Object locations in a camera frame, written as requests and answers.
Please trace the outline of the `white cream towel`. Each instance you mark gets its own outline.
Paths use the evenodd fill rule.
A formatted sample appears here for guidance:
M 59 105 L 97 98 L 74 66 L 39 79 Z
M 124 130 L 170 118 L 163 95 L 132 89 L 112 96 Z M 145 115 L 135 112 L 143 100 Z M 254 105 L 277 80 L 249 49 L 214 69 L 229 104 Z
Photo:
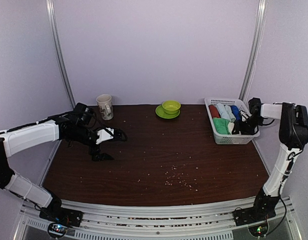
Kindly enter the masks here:
M 228 133 L 230 135 L 236 135 L 239 133 L 239 131 L 236 129 L 236 126 L 235 126 L 235 123 L 234 122 L 229 122 L 228 125 L 227 125 L 227 130 L 228 130 Z

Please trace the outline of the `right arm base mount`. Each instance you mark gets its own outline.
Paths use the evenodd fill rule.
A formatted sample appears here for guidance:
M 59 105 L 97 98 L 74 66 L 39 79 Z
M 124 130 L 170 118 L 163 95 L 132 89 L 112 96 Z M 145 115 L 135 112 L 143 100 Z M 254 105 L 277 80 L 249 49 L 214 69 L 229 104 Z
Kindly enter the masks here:
M 252 223 L 266 221 L 269 218 L 276 216 L 275 211 L 270 211 L 265 214 L 256 214 L 252 207 L 244 209 L 236 209 L 233 211 L 234 221 L 236 226 L 250 225 Z

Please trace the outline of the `green microfiber towel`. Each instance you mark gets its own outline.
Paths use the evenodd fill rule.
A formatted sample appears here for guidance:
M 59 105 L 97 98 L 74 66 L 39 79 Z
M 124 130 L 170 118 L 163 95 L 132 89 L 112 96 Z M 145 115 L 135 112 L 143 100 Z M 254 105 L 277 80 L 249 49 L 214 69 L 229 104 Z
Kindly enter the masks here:
M 230 123 L 229 120 L 224 118 L 213 118 L 213 124 L 216 129 L 216 131 L 221 135 L 229 135 L 230 132 L 228 130 L 228 124 Z

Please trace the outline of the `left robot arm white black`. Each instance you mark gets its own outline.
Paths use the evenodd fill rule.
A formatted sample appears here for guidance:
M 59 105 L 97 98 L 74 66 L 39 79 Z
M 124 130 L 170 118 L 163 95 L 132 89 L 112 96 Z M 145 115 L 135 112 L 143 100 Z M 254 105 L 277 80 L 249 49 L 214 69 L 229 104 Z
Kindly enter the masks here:
M 44 209 L 55 222 L 61 222 L 66 212 L 61 200 L 49 190 L 38 186 L 12 169 L 9 159 L 42 145 L 62 140 L 78 142 L 89 148 L 92 160 L 107 158 L 100 151 L 100 144 L 115 138 L 115 129 L 100 124 L 91 129 L 91 120 L 98 122 L 93 109 L 78 103 L 73 110 L 46 117 L 21 126 L 0 130 L 0 189 L 19 195 Z

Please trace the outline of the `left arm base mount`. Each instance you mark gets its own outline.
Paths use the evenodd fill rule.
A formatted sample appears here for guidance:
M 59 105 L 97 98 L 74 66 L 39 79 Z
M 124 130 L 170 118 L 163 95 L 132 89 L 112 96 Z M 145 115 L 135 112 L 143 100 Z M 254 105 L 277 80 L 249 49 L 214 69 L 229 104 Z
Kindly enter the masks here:
M 83 213 L 79 210 L 63 208 L 58 215 L 52 215 L 46 210 L 41 210 L 39 217 L 67 227 L 79 227 L 83 218 Z

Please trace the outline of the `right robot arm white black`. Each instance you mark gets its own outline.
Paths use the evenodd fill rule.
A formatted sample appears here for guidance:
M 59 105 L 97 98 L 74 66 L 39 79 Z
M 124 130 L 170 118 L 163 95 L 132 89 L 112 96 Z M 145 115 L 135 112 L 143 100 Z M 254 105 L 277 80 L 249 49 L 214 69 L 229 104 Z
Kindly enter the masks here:
M 304 105 L 295 103 L 262 103 L 259 98 L 248 101 L 251 115 L 245 121 L 250 128 L 263 126 L 265 119 L 279 120 L 280 148 L 277 160 L 268 180 L 259 190 L 253 207 L 237 209 L 235 218 L 265 219 L 274 211 L 280 200 L 285 182 L 293 165 L 308 143 L 308 112 Z

